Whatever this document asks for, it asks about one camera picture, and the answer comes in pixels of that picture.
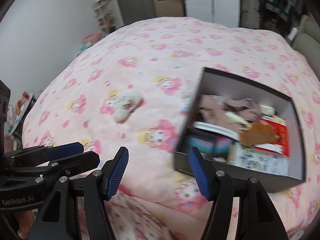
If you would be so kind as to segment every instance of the gray upholstered headboard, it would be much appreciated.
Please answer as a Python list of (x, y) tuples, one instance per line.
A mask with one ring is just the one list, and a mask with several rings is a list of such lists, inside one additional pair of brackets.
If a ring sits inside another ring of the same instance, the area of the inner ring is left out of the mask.
[(293, 49), (304, 55), (320, 79), (320, 28), (314, 19), (303, 15)]

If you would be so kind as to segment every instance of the brown cloth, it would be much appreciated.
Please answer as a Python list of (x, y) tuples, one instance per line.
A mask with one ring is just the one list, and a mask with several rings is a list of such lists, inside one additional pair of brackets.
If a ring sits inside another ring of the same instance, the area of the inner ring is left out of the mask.
[(235, 112), (243, 119), (253, 123), (259, 123), (259, 118), (261, 117), (258, 104), (251, 98), (241, 100), (225, 98), (223, 100), (223, 108), (226, 111)]
[(207, 123), (218, 125), (236, 132), (239, 130), (239, 127), (236, 124), (228, 122), (222, 106), (220, 106), (215, 99), (210, 98), (210, 96), (201, 95), (199, 112)]
[(249, 131), (240, 133), (240, 141), (243, 146), (251, 146), (276, 142), (276, 131), (265, 124), (253, 124)]

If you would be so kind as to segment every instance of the pink bedspread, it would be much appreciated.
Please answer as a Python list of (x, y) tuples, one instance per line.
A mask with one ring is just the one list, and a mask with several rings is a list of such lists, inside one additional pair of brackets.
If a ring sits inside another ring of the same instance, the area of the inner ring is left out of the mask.
[[(24, 123), (23, 145), (80, 141), (85, 150), (100, 154), (100, 166), (126, 146), (130, 158), (123, 192), (179, 239), (199, 239), (210, 203), (194, 179), (173, 170), (171, 151), (185, 119), (182, 95), (188, 83), (198, 82), (204, 66), (293, 97), (305, 138), (307, 182), (270, 197), (289, 236), (297, 237), (320, 205), (320, 83), (305, 58), (276, 33), (229, 29), (188, 17), (123, 27), (87, 49), (45, 89)], [(117, 124), (113, 100), (133, 89), (143, 104)], [(230, 239), (236, 208), (235, 199)]]

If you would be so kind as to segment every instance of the open storage box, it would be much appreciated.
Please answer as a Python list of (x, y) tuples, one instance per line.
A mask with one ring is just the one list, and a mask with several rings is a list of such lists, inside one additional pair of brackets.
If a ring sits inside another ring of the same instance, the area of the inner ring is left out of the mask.
[[(247, 180), (249, 177), (254, 176), (269, 193), (278, 192), (305, 182), (306, 159), (304, 141), (292, 98), (253, 80), (211, 68), (204, 68), (198, 91), (193, 104), (190, 106), (189, 116), (174, 152), (175, 170), (193, 176), (189, 165), (188, 151), (185, 149), (185, 140), (190, 131), (194, 130), (193, 123), (196, 121), (201, 95), (224, 96), (235, 100), (252, 98), (259, 105), (274, 107), (277, 111), (277, 116), (286, 120), (290, 149), (288, 176), (249, 170), (212, 159), (206, 159), (207, 162), (213, 162), (217, 170), (223, 170), (235, 179)], [(203, 138), (203, 130), (196, 129), (196, 133), (199, 135), (199, 138)]]

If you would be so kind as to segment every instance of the blue gripper pad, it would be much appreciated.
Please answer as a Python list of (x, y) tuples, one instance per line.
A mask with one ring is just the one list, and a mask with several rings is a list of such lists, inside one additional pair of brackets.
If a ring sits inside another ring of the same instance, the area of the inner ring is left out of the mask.
[(118, 187), (120, 185), (122, 176), (124, 174), (125, 168), (127, 167), (129, 161), (129, 151), (127, 148), (122, 152), (116, 166), (114, 167), (110, 178), (109, 178), (109, 187), (106, 192), (108, 198), (112, 198), (117, 193)]
[(44, 162), (70, 157), (72, 155), (83, 153), (83, 151), (83, 145), (79, 142), (48, 148), (44, 157)]
[(206, 175), (204, 167), (200, 163), (199, 158), (203, 159), (201, 153), (196, 147), (192, 147), (189, 150), (189, 163), (190, 163), (192, 172), (195, 175), (196, 182), (198, 184), (201, 195), (204, 196), (206, 200), (208, 200), (211, 198), (210, 182), (209, 182), (208, 176)]

